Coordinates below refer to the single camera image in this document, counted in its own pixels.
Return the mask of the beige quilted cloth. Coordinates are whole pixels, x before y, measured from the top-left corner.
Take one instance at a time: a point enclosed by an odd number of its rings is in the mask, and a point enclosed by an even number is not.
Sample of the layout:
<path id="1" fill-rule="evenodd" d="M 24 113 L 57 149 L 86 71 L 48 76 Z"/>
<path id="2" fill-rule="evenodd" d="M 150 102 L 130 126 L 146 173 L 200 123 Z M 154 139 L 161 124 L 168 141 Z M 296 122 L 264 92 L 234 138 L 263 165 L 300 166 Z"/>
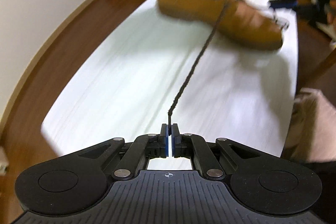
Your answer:
<path id="1" fill-rule="evenodd" d="M 335 106 L 322 91 L 302 88 L 296 95 L 281 157 L 295 162 L 335 161 Z"/>

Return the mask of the dark brown braided shoelace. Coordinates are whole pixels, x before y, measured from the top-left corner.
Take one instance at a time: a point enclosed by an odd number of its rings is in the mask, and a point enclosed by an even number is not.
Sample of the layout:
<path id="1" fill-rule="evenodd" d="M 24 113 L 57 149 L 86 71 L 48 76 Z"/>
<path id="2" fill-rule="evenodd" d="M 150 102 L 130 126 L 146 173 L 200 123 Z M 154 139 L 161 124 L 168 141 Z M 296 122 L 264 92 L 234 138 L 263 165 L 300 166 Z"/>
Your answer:
<path id="1" fill-rule="evenodd" d="M 206 49 L 208 48 L 210 42 L 213 40 L 214 36 L 215 36 L 215 33 L 219 27 L 219 24 L 221 23 L 222 21 L 222 18 L 226 12 L 226 9 L 230 6 L 230 4 L 227 2 L 223 5 L 223 8 L 213 26 L 213 29 L 211 30 L 211 33 L 209 34 L 208 38 L 206 39 L 205 43 L 203 44 L 202 46 L 202 49 L 201 51 L 198 53 L 196 59 L 194 60 L 193 64 L 192 64 L 192 67 L 189 71 L 189 73 L 187 74 L 183 84 L 181 85 L 181 87 L 179 88 L 179 91 L 177 92 L 176 96 L 174 97 L 174 100 L 173 100 L 173 103 L 171 104 L 168 112 L 167 112 L 167 116 L 168 116 L 168 126 L 169 126 L 169 130 L 171 131 L 171 127 L 172 127 L 172 121 L 171 121 L 171 117 L 173 116 L 173 111 L 174 109 L 176 108 L 177 104 L 178 104 L 178 101 L 179 99 L 181 98 L 183 92 L 185 91 L 185 88 L 187 87 L 187 85 L 189 84 L 190 82 L 190 79 L 191 77 L 193 76 L 194 74 L 194 71 L 199 63 L 199 61 L 201 60 L 202 56 L 204 55 Z"/>

